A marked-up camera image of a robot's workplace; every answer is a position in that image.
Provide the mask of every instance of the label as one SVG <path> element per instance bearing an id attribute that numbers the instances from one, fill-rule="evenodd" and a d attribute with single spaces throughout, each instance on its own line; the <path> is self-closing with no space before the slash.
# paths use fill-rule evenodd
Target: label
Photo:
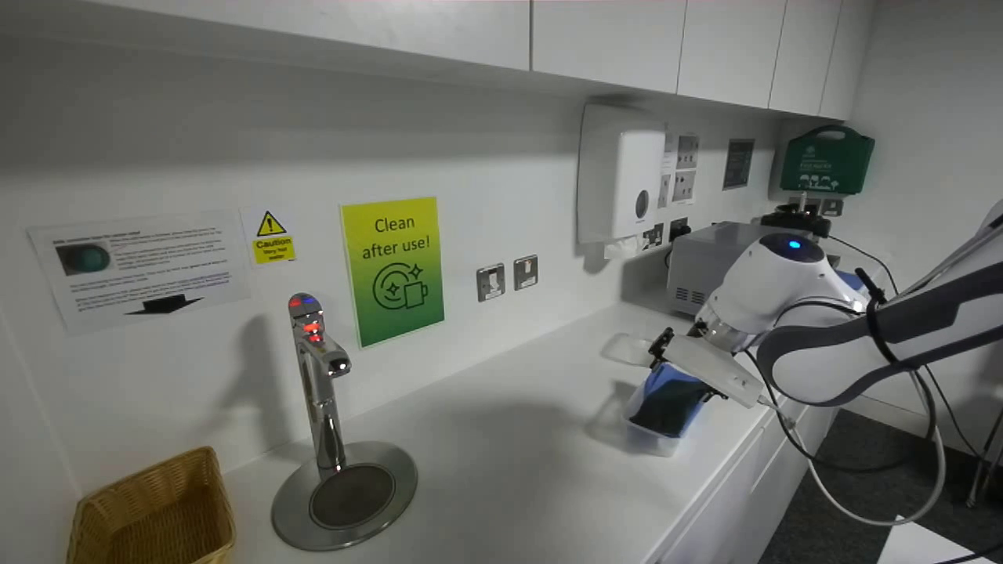
<path id="1" fill-rule="evenodd" d="M 256 224 L 255 263 L 295 263 L 295 242 L 271 211 Z"/>
<path id="2" fill-rule="evenodd" d="M 343 208 L 361 344 L 446 320 L 437 198 Z"/>
<path id="3" fill-rule="evenodd" d="M 245 292 L 237 220 L 144 217 L 28 228 L 66 331 L 207 308 Z"/>

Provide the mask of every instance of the clean after use sign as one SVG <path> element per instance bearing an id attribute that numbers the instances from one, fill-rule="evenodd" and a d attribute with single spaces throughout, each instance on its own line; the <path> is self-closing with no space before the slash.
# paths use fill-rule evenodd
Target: clean after use sign
<path id="1" fill-rule="evenodd" d="M 446 320 L 437 198 L 343 208 L 361 344 Z"/>

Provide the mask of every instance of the chrome faucet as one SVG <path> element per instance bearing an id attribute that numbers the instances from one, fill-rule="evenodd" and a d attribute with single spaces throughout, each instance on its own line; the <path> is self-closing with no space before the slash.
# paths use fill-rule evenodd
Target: chrome faucet
<path id="1" fill-rule="evenodd" d="M 335 402 L 335 381 L 351 369 L 344 347 L 325 336 L 322 308 L 313 296 L 290 297 L 293 341 L 301 363 L 303 399 L 313 432 L 317 472 L 344 472 L 344 441 Z"/>
<path id="2" fill-rule="evenodd" d="M 313 461 L 275 491 L 272 527 L 303 552 L 338 552 L 391 527 L 418 491 L 407 452 L 386 441 L 343 441 L 335 381 L 351 369 L 344 347 L 325 336 L 313 296 L 290 297 L 295 359 L 309 413 Z"/>

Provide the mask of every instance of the white cabinet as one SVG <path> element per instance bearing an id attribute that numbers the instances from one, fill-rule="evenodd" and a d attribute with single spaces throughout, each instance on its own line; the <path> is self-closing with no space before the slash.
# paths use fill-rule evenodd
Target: white cabinet
<path id="1" fill-rule="evenodd" d="M 875 0 L 843 0 L 838 44 L 828 63 L 822 116 L 845 118 L 857 99 L 857 82 L 869 50 Z"/>
<path id="2" fill-rule="evenodd" d="M 774 68 L 772 109 L 817 116 L 841 0 L 789 0 Z"/>
<path id="3" fill-rule="evenodd" d="M 817 447 L 834 410 L 802 410 L 795 436 Z M 748 447 L 736 454 L 730 474 L 700 505 L 688 529 L 668 543 L 655 564 L 757 564 L 769 550 L 795 485 L 807 477 L 807 458 L 787 444 L 774 416 L 763 420 Z"/>
<path id="4" fill-rule="evenodd" d="M 533 73 L 676 91 L 688 0 L 533 0 Z"/>
<path id="5" fill-rule="evenodd" d="M 530 68 L 530 0 L 95 0 L 313 40 Z"/>
<path id="6" fill-rule="evenodd" d="M 784 0 L 691 0 L 681 94 L 769 106 Z"/>

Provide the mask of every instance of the wall socket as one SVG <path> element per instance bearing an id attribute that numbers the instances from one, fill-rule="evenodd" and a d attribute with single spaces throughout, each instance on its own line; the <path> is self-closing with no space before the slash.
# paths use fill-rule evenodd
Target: wall socket
<path id="1" fill-rule="evenodd" d="M 843 202 L 841 198 L 822 202 L 822 217 L 843 217 Z"/>
<path id="2" fill-rule="evenodd" d="M 505 296 L 505 263 L 477 269 L 477 301 L 495 301 Z"/>
<path id="3" fill-rule="evenodd" d="M 527 255 L 510 263 L 510 290 L 519 292 L 519 290 L 533 290 L 533 285 L 540 285 L 540 257 Z"/>
<path id="4" fill-rule="evenodd" d="M 641 237 L 641 248 L 653 251 L 664 245 L 664 224 L 653 227 L 648 232 Z"/>
<path id="5" fill-rule="evenodd" d="M 691 228 L 691 220 L 688 220 L 688 217 L 668 224 L 668 242 L 676 242 L 676 238 L 682 238 L 682 237 L 691 237 L 691 232 L 692 232 L 692 228 Z"/>

